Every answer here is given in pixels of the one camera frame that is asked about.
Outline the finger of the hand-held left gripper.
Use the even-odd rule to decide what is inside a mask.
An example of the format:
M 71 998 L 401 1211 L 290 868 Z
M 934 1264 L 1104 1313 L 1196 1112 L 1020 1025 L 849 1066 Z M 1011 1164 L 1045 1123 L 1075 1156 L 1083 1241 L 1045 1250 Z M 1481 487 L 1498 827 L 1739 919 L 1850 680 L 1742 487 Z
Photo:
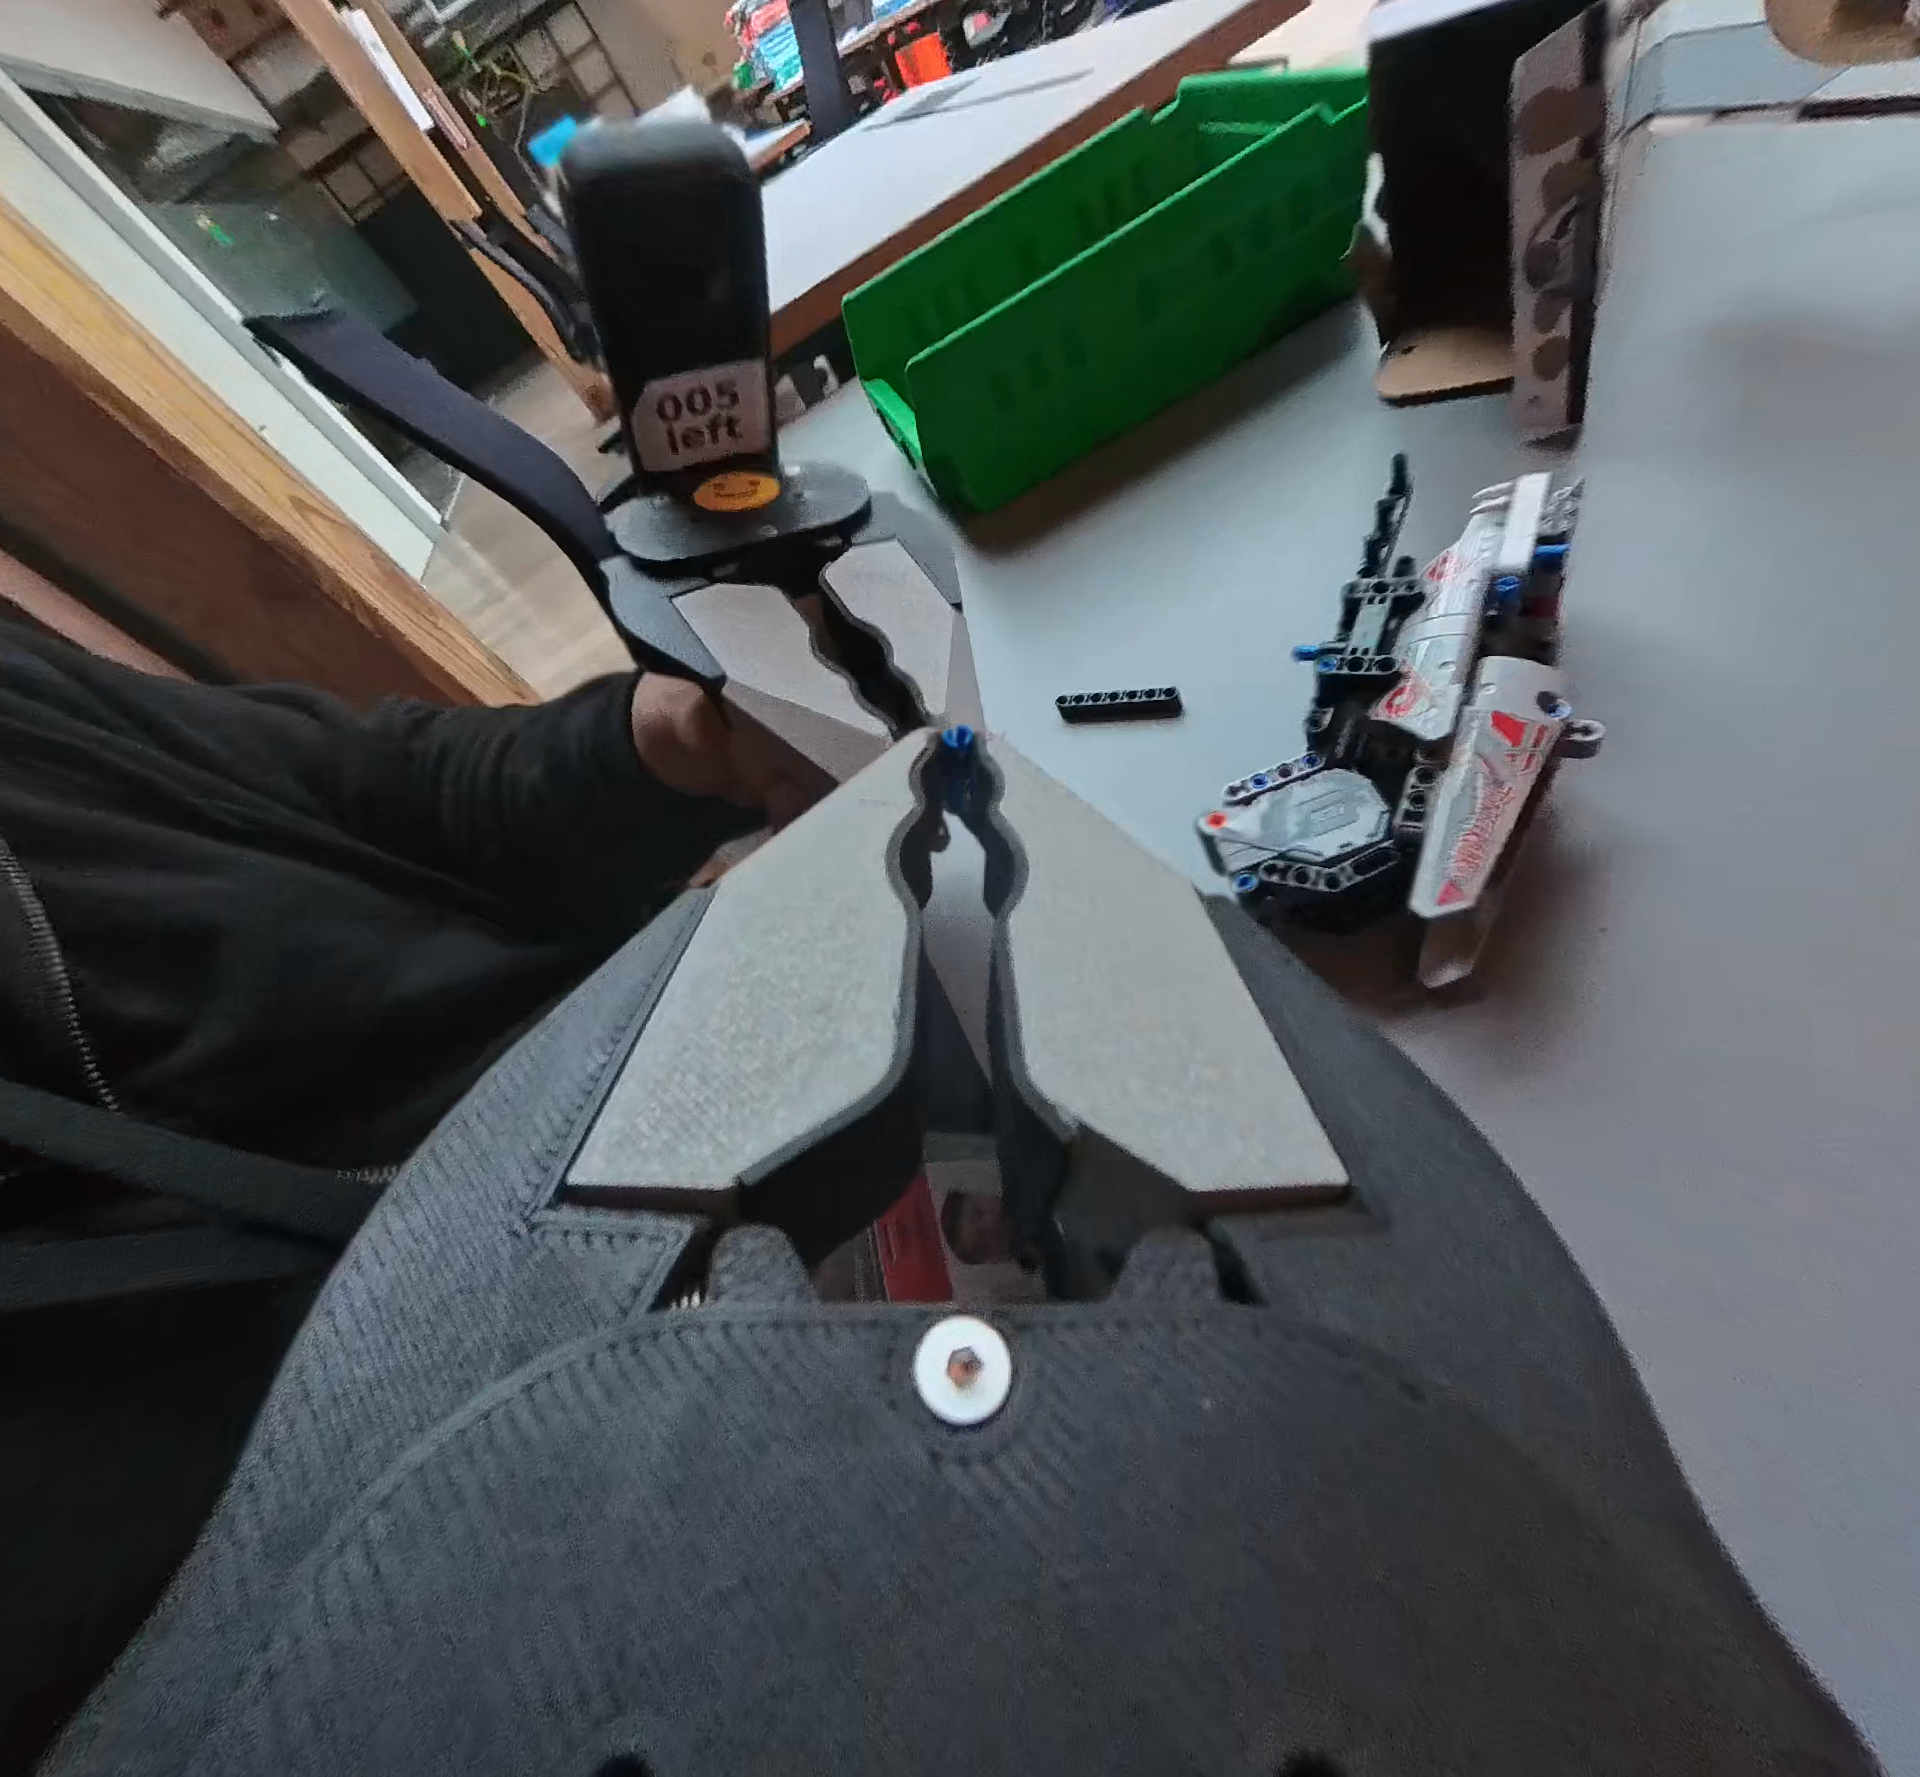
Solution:
M 898 733 L 987 730 L 964 612 L 912 546 L 842 550 L 822 563 L 821 594 L 842 660 Z
M 809 774 L 859 774 L 894 750 L 894 724 L 794 596 L 771 588 L 702 588 L 674 596 L 677 620 L 722 671 L 722 708 Z

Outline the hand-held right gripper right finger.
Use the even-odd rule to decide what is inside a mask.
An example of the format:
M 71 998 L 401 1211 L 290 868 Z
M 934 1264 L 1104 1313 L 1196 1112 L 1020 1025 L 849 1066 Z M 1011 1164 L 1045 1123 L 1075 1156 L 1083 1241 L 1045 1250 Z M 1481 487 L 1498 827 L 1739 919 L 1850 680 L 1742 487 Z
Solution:
M 1007 1204 L 1045 1253 L 1353 1194 L 1200 890 L 1012 744 L 981 748 Z

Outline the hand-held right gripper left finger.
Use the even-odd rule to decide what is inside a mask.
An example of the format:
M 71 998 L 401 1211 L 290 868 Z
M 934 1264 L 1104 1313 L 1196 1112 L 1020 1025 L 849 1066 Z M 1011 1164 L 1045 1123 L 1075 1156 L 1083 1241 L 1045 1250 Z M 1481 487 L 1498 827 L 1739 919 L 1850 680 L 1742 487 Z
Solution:
M 712 890 L 606 1088 L 564 1203 L 771 1228 L 807 1264 L 923 1169 L 936 737 L 906 737 Z

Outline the person's left forearm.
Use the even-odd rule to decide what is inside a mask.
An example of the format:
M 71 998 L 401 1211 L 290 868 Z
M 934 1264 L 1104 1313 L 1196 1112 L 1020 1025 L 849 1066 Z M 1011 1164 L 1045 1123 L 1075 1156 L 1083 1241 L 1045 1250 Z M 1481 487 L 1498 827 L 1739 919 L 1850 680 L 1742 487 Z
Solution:
M 681 879 L 629 700 L 606 677 L 534 708 L 355 711 L 5 630 L 5 765 L 101 817 L 422 885 L 534 944 L 612 938 Z

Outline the person's left hand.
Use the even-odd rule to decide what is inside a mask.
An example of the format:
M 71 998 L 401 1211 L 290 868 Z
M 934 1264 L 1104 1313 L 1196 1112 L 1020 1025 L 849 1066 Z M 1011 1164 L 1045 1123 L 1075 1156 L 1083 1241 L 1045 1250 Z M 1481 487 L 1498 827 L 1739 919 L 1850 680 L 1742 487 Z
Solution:
M 739 724 L 700 686 L 636 674 L 629 694 L 636 762 L 672 790 L 725 802 L 781 829 L 822 799 L 822 774 L 782 741 Z

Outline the black office chair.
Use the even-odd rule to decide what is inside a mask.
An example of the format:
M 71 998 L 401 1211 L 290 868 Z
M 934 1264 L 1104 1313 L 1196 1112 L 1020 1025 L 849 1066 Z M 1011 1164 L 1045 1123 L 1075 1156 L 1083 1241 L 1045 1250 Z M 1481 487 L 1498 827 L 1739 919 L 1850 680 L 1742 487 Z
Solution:
M 499 497 L 596 596 L 610 589 L 612 529 L 555 449 L 346 310 L 244 316 L 244 329 L 329 397 Z

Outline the black monitor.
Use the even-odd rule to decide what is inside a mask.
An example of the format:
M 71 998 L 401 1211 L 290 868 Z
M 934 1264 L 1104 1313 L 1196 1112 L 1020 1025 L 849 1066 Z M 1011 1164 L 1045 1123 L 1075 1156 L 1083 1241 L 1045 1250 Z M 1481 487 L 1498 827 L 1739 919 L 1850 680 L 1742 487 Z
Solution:
M 786 0 L 786 6 L 800 63 L 807 148 L 822 148 L 875 111 L 875 96 L 849 77 L 830 0 Z

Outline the wood-edged grey desk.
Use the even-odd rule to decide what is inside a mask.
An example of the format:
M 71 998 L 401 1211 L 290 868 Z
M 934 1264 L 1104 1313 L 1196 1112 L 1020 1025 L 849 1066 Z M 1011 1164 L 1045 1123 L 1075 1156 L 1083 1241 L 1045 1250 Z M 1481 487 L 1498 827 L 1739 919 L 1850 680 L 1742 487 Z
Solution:
M 771 353 L 807 351 L 871 276 L 1313 0 L 1177 0 L 924 85 L 760 187 Z

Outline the green plastic bin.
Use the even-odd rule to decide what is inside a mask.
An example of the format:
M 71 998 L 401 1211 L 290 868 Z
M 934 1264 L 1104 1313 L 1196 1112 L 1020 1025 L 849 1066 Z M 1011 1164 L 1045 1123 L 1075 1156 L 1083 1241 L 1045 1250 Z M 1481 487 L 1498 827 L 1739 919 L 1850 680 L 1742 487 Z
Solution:
M 934 497 L 987 516 L 1357 293 L 1370 77 L 1182 80 L 842 301 Z

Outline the wooden partition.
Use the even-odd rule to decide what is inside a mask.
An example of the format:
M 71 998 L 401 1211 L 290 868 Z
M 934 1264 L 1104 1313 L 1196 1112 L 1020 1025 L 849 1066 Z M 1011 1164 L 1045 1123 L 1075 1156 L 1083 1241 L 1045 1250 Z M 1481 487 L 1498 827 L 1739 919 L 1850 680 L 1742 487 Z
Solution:
M 5 529 L 244 680 L 534 693 L 174 351 L 5 208 Z

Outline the open cardboard box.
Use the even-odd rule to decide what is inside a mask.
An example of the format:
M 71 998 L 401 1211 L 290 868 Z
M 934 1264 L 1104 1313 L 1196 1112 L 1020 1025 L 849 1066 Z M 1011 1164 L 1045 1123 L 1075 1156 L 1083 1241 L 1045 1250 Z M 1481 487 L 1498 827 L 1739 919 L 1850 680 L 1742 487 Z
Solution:
M 1612 72 L 1654 0 L 1377 0 L 1353 265 L 1377 393 L 1504 393 L 1529 443 L 1586 422 Z

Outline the wooden post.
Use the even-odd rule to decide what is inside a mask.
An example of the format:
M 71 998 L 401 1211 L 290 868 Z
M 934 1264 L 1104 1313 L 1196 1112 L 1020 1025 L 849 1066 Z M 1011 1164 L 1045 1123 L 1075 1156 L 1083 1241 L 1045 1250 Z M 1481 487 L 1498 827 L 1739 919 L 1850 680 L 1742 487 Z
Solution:
M 341 23 L 334 0 L 272 0 L 289 24 L 312 49 L 329 77 L 341 89 L 346 102 L 361 113 L 368 130 L 394 154 L 409 182 L 437 211 L 445 228 L 462 243 L 466 265 L 479 268 L 491 296 L 513 312 L 524 334 L 538 347 L 547 365 L 561 370 L 570 391 L 581 397 L 595 422 L 612 419 L 612 391 L 600 370 L 582 367 L 570 357 L 555 321 L 534 296 L 520 287 L 513 274 L 494 265 L 466 228 L 481 228 L 479 199 L 458 172 L 481 175 L 485 194 L 507 211 L 516 199 L 499 187 L 499 172 L 487 155 L 456 148 L 458 163 L 449 163 L 441 141 L 414 124 L 409 106 L 398 97 L 394 80 L 375 67 L 357 33 Z

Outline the glass wall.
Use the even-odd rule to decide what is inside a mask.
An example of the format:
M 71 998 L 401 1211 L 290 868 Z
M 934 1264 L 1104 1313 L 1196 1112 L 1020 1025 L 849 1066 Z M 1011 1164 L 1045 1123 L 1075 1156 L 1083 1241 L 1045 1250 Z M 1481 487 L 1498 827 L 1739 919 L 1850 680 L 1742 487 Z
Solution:
M 394 334 L 414 296 L 351 214 L 250 130 L 164 117 L 78 89 L 38 89 L 5 63 L 5 179 L 119 310 L 158 334 L 317 497 L 409 577 L 445 538 L 445 475 L 351 416 L 250 331 L 346 312 Z

